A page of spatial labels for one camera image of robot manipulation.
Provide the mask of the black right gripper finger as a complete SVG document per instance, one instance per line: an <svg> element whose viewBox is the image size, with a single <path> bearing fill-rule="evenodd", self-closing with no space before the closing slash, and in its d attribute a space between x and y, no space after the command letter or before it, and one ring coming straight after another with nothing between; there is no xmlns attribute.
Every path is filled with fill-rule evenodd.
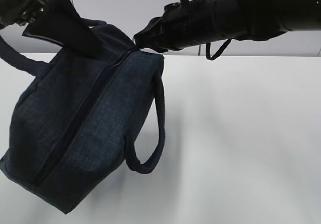
<svg viewBox="0 0 321 224"><path fill-rule="evenodd" d="M165 47L161 46L162 39L162 18L152 18L147 26L133 36L133 41L140 49L148 48L154 51L165 51Z"/></svg>

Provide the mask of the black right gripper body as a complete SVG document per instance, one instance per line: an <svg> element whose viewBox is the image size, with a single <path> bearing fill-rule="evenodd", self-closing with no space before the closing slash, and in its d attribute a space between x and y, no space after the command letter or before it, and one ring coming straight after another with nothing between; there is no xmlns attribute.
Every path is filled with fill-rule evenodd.
<svg viewBox="0 0 321 224"><path fill-rule="evenodd" d="M180 51L216 40L216 4L166 6L164 14L150 20L150 48Z"/></svg>

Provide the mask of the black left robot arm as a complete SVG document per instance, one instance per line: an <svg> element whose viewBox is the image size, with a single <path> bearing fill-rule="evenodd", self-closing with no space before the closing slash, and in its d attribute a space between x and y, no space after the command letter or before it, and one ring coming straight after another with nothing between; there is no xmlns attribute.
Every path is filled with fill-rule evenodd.
<svg viewBox="0 0 321 224"><path fill-rule="evenodd" d="M80 17L71 0L1 0L1 29L25 26L22 35L66 47L88 57L102 48L92 27Z"/></svg>

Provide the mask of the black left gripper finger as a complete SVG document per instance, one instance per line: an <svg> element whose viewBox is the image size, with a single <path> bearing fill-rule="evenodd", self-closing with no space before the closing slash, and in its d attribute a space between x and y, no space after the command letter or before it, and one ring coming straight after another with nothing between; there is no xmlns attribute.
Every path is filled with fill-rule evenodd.
<svg viewBox="0 0 321 224"><path fill-rule="evenodd" d="M28 38L66 47L87 57L94 57L103 46L70 0L56 0L32 27L31 34Z"/></svg>

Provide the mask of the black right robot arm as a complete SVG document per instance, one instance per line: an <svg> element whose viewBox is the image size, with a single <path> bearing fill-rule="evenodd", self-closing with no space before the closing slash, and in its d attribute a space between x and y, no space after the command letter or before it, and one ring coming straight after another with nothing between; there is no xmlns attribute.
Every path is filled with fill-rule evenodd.
<svg viewBox="0 0 321 224"><path fill-rule="evenodd" d="M217 59L232 40L267 41L320 30L320 0L178 0L134 35L137 47L159 53L205 45Z"/></svg>

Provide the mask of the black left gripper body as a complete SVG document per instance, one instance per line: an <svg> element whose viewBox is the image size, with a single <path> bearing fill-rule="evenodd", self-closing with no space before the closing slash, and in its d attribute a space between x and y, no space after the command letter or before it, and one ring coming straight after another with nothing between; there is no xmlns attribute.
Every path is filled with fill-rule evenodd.
<svg viewBox="0 0 321 224"><path fill-rule="evenodd" d="M26 27L22 33L24 37L32 36L32 27L36 26L36 22L55 2L56 0L24 0L20 3L15 23Z"/></svg>

